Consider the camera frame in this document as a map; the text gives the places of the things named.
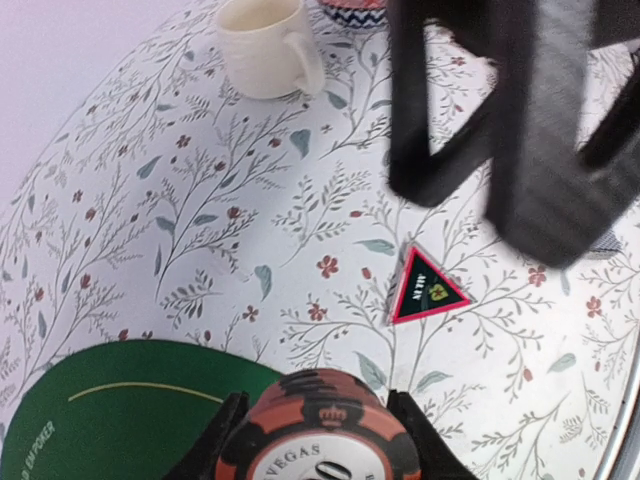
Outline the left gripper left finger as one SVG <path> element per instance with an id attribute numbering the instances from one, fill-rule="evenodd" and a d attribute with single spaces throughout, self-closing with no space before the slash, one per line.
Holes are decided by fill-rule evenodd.
<path id="1" fill-rule="evenodd" d="M 246 392 L 231 393 L 199 438 L 162 480 L 212 480 L 221 451 L 249 411 Z"/>

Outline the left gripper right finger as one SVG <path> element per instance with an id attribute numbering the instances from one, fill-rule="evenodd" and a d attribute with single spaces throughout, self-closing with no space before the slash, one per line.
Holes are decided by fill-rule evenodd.
<path id="1" fill-rule="evenodd" d="M 387 409 L 411 436 L 419 454 L 423 479 L 477 480 L 449 449 L 408 392 L 392 390 Z"/>

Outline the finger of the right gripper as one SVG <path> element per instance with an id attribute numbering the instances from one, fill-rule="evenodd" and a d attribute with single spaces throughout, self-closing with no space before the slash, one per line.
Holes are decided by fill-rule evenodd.
<path id="1" fill-rule="evenodd" d="M 489 157 L 498 80 L 486 1 L 391 1 L 388 184 L 434 207 Z"/>
<path id="2" fill-rule="evenodd" d="M 582 148 L 595 1 L 493 1 L 498 82 L 485 216 L 500 237 L 552 268 L 581 257 L 639 195 L 639 76 Z"/>

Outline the red black chip stack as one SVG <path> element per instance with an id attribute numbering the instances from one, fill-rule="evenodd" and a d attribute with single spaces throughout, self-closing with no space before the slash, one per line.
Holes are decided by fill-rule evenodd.
<path id="1" fill-rule="evenodd" d="M 219 454 L 217 479 L 419 479 L 401 422 L 357 377 L 328 368 L 268 387 Z"/>

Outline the blue playing card deck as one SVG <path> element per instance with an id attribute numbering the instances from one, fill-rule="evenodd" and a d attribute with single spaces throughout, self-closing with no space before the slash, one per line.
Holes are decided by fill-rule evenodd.
<path id="1" fill-rule="evenodd" d="M 607 230 L 589 249 L 589 254 L 610 258 L 622 251 L 621 241 L 613 229 Z"/>

